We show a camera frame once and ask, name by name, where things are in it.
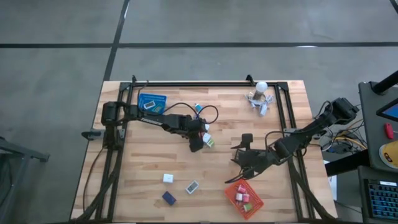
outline orange tray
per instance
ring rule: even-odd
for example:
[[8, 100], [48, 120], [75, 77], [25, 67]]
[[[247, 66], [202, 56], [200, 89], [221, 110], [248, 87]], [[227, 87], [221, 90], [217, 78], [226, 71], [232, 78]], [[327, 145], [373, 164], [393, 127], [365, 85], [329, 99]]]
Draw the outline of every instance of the orange tray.
[[[250, 201], [249, 203], [252, 204], [253, 208], [252, 210], [245, 212], [243, 209], [243, 203], [237, 204], [235, 197], [236, 193], [238, 192], [238, 187], [239, 185], [242, 185], [244, 188], [246, 188], [247, 194], [250, 195]], [[245, 180], [238, 180], [237, 182], [231, 184], [227, 189], [225, 189], [225, 195], [228, 197], [229, 201], [235, 206], [235, 208], [238, 210], [238, 212], [243, 216], [245, 220], [248, 220], [252, 215], [255, 214], [256, 211], [258, 211], [263, 205], [264, 202], [262, 202], [261, 198], [255, 193], [255, 191], [250, 187], [250, 185], [245, 181]]]

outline blue card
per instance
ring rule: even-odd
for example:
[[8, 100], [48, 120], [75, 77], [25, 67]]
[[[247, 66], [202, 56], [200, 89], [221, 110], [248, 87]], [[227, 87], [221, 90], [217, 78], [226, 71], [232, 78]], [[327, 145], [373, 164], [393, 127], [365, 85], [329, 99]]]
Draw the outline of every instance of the blue card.
[[166, 109], [167, 96], [140, 93], [138, 106], [141, 110], [162, 114]]

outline blue box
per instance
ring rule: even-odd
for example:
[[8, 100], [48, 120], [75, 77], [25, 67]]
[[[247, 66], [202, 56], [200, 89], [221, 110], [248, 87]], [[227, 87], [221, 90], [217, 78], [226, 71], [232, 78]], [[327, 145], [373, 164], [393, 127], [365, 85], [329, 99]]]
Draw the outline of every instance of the blue box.
[[167, 96], [140, 93], [138, 99], [138, 106], [143, 111], [149, 111], [157, 114], [162, 114], [166, 109]]
[[169, 204], [173, 205], [177, 201], [169, 192], [165, 192], [162, 198]]

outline white cube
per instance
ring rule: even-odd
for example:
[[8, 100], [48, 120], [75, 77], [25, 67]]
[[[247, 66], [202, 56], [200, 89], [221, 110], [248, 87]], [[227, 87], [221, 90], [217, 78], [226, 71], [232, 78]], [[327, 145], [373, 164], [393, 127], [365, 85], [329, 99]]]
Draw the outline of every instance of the white cube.
[[172, 183], [173, 182], [173, 175], [172, 174], [164, 174], [163, 175], [163, 183]]

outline keyboard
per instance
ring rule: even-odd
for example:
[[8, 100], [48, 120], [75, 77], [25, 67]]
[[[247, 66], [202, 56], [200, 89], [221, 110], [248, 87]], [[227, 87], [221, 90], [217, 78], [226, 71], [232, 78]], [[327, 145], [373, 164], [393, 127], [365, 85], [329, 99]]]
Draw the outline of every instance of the keyboard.
[[370, 216], [373, 218], [385, 218], [398, 221], [397, 183], [383, 182], [380, 180], [365, 181], [368, 186]]

